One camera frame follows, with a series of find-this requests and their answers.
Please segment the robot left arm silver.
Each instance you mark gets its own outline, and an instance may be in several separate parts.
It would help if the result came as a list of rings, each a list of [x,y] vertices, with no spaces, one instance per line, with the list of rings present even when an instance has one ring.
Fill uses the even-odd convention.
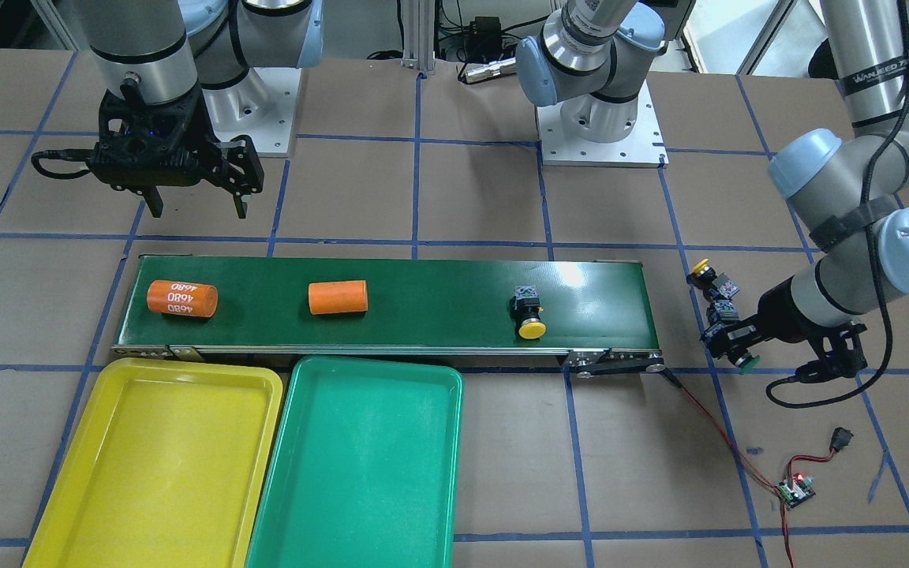
[[[854,377],[866,367],[861,317],[909,294],[909,4],[822,1],[854,136],[802,134],[775,154],[769,177],[822,258],[776,285],[740,319],[711,306],[702,342],[740,369],[769,339],[808,342],[797,382]],[[583,139],[624,139],[664,22],[636,1],[567,1],[516,47],[520,86],[535,107],[559,107]]]

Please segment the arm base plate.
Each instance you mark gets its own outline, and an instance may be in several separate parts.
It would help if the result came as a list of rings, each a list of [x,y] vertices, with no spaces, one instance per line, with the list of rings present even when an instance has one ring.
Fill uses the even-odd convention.
[[[303,78],[302,69],[250,69],[237,85],[203,90],[215,135],[250,137],[260,157],[288,158]]]
[[[535,109],[549,166],[657,168],[670,162],[649,86],[622,104],[585,95]]]

